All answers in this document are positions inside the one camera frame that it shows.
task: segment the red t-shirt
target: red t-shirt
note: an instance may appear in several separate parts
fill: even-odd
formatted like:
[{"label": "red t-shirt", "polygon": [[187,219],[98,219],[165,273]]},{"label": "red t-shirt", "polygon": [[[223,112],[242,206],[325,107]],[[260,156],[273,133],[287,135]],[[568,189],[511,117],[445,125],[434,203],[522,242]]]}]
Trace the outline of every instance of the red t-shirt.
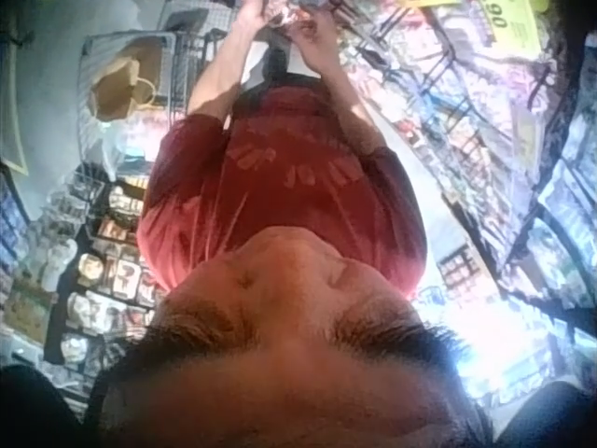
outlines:
[{"label": "red t-shirt", "polygon": [[423,223],[396,154],[381,147],[357,158],[326,101],[309,89],[269,91],[229,132],[202,115],[175,123],[161,143],[137,238],[158,281],[172,289],[202,261],[269,226],[313,231],[405,295],[423,274]]}]

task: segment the store aisle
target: store aisle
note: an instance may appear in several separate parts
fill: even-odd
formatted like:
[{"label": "store aisle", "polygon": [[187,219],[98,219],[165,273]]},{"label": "store aisle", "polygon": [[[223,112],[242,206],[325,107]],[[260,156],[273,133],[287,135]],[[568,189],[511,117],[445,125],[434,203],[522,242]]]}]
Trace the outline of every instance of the store aisle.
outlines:
[{"label": "store aisle", "polygon": [[18,3],[20,33],[34,42],[17,56],[17,104],[29,175],[14,181],[30,218],[41,214],[61,177],[79,164],[76,80],[87,35],[155,29],[159,0],[24,0]]}]

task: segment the man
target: man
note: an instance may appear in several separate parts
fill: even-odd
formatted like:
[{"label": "man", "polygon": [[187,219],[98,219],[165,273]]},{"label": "man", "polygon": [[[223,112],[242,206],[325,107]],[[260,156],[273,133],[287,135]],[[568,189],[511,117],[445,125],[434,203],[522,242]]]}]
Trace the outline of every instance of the man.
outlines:
[{"label": "man", "polygon": [[407,301],[426,252],[410,182],[340,67],[331,15],[312,16],[289,35],[321,81],[278,74],[239,99],[265,25],[246,0],[162,142],[138,242],[171,292],[104,380],[106,446],[481,437]]}]

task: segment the price tag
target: price tag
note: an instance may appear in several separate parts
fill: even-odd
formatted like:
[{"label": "price tag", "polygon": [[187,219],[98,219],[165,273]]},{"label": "price tag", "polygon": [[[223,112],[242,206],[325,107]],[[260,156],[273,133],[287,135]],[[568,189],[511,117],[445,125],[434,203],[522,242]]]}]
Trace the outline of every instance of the price tag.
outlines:
[{"label": "price tag", "polygon": [[531,0],[476,1],[491,29],[493,48],[529,59],[535,59],[541,54]]}]

